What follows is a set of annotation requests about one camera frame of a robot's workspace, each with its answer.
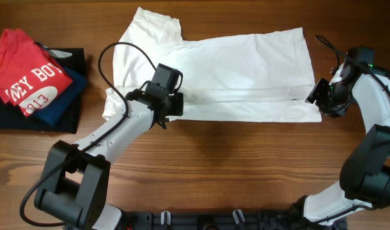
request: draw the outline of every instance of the white t-shirt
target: white t-shirt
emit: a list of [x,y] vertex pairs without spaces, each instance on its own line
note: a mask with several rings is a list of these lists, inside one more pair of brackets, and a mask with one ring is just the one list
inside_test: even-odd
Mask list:
[[[183,73],[183,116],[174,119],[255,122],[320,122],[305,99],[315,85],[302,28],[185,41],[178,19],[138,8],[120,39],[158,63]],[[123,94],[151,80],[154,70],[133,47],[117,45],[114,85]],[[123,102],[107,89],[103,118]]]

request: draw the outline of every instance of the wooden table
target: wooden table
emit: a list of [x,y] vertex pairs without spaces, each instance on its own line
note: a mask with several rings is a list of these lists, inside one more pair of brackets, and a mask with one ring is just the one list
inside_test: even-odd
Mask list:
[[[342,51],[373,47],[375,63],[390,69],[390,1],[41,2],[0,4],[0,35],[18,27],[50,47],[84,47],[90,84],[76,135],[0,131],[0,229],[36,229],[21,221],[19,204],[40,177],[49,148],[60,139],[80,139],[104,122],[107,86],[97,58],[118,41],[138,6],[180,19],[186,40],[303,27],[317,80],[330,79],[336,64],[335,55],[315,41],[317,34]],[[110,78],[111,53],[104,59]],[[287,208],[338,180],[363,137],[357,106],[344,118],[324,116],[321,123],[175,121],[167,130],[155,126],[117,160],[107,201],[138,211]],[[26,209],[32,219],[55,221],[32,203]],[[390,229],[390,208],[351,215],[349,226]]]

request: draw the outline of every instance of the folded clothing stack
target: folded clothing stack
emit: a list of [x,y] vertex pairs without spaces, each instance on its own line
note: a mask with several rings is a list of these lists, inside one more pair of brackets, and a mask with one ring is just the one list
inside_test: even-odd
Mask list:
[[0,128],[76,133],[85,75],[83,49],[46,49],[21,30],[5,30]]

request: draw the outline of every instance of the red t-shirt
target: red t-shirt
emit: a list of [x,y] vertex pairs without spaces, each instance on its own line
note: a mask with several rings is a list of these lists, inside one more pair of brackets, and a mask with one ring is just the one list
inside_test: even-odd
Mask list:
[[0,97],[28,116],[49,105],[71,78],[20,29],[6,29],[0,39]]

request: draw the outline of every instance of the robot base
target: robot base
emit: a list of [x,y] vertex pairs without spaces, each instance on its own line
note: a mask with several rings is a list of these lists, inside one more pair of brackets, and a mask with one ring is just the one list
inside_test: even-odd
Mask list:
[[288,210],[263,210],[243,213],[244,222],[236,225],[232,213],[170,214],[170,225],[161,224],[162,214],[124,212],[117,230],[347,230],[346,218],[332,226],[287,223]]

